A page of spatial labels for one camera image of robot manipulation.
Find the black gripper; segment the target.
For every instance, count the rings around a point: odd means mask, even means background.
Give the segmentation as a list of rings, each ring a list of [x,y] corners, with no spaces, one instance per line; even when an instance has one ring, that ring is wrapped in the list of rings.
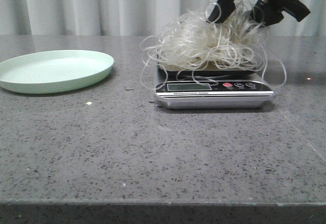
[[[235,10],[235,0],[217,0],[208,17],[209,22],[223,23]],[[283,20],[283,12],[294,17],[298,22],[311,12],[299,0],[257,0],[252,8],[251,18],[265,26],[277,24]]]

